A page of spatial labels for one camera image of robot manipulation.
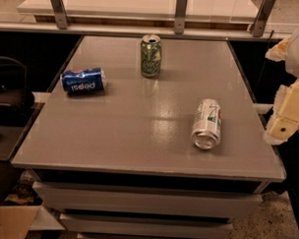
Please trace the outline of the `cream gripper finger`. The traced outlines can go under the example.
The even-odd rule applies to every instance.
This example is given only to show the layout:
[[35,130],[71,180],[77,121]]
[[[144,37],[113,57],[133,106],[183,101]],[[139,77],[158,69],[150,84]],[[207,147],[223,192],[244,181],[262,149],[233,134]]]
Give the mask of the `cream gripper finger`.
[[286,52],[288,51],[289,40],[289,36],[281,40],[276,46],[270,48],[266,52],[265,57],[274,62],[283,61],[286,57]]
[[264,140],[277,146],[299,130],[299,79],[291,86],[281,85],[275,95],[272,115],[267,123]]

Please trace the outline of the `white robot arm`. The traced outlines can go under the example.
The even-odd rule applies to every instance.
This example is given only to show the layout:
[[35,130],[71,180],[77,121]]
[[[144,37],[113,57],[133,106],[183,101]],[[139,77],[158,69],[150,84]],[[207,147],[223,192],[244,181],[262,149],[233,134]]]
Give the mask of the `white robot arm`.
[[263,136],[269,145],[280,145],[299,130],[299,27],[265,55],[271,61],[284,61],[287,73],[296,78],[291,86],[281,85],[274,99],[272,115]]

